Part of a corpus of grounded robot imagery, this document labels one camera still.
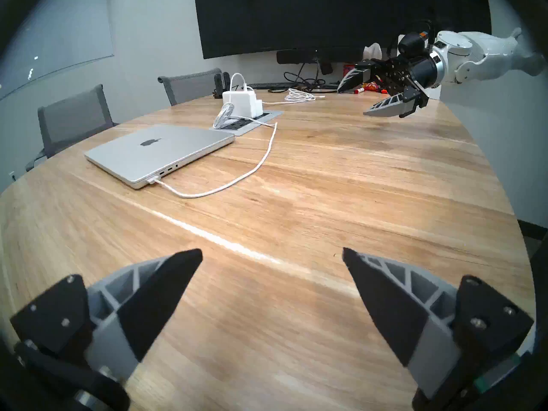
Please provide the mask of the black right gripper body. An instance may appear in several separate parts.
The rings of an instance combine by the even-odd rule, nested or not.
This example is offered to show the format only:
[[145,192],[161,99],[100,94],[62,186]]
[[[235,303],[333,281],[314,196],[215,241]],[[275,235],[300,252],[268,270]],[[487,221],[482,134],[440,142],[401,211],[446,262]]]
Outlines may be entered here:
[[422,88],[436,88],[441,84],[441,57],[439,54],[406,58],[373,59],[373,81],[387,92],[403,92],[411,81]]

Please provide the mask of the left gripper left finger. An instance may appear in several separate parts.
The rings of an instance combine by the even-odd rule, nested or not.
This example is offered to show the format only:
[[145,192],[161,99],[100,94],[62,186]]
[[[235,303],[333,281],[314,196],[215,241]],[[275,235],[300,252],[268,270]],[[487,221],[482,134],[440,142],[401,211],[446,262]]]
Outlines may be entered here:
[[203,254],[190,249],[120,268],[86,287],[70,274],[10,318],[19,340],[127,381],[174,313]]

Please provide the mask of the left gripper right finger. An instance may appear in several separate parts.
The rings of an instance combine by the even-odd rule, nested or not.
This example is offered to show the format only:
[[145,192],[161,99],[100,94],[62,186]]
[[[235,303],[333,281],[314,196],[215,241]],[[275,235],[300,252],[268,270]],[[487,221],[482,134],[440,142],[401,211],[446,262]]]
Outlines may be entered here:
[[429,270],[343,248],[369,316],[417,384],[414,399],[476,399],[521,364],[531,316],[477,276],[455,287]]

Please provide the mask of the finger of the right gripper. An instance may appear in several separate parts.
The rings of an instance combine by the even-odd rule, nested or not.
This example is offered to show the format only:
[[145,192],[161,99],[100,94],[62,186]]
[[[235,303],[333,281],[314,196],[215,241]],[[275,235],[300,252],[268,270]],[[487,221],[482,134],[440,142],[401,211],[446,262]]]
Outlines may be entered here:
[[371,69],[368,67],[354,67],[341,80],[337,87],[337,93],[345,93],[349,90],[360,88],[360,85],[368,83],[371,79]]
[[363,112],[369,117],[399,117],[404,118],[413,114],[417,108],[425,107],[430,97],[425,90],[416,85],[407,85],[403,92],[383,99]]

